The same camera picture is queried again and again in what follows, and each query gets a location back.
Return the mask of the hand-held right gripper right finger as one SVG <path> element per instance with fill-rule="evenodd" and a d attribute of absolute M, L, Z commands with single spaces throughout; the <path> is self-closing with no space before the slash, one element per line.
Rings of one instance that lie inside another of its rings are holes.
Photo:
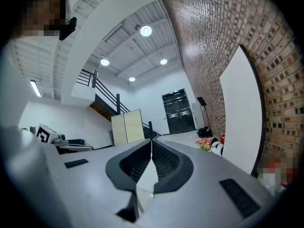
<path fill-rule="evenodd" d="M 154 194 L 179 190 L 193 174 L 194 165 L 187 155 L 156 139 L 152 140 L 152 161 L 158 176 Z"/>

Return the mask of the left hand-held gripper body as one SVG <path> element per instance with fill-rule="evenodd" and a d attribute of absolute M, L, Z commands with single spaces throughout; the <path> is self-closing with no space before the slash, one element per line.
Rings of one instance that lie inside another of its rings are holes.
<path fill-rule="evenodd" d="M 59 154 L 94 150 L 92 146 L 86 144 L 84 139 L 67 139 L 64 134 L 58 133 L 43 124 L 38 126 L 35 135 L 41 142 L 54 145 Z"/>

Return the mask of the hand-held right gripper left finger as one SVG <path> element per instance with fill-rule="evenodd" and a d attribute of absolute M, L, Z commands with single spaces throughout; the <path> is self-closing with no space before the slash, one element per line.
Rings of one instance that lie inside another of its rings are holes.
<path fill-rule="evenodd" d="M 113 185 L 119 190 L 135 192 L 151 160 L 151 151 L 151 140 L 147 139 L 108 160 L 105 172 Z"/>

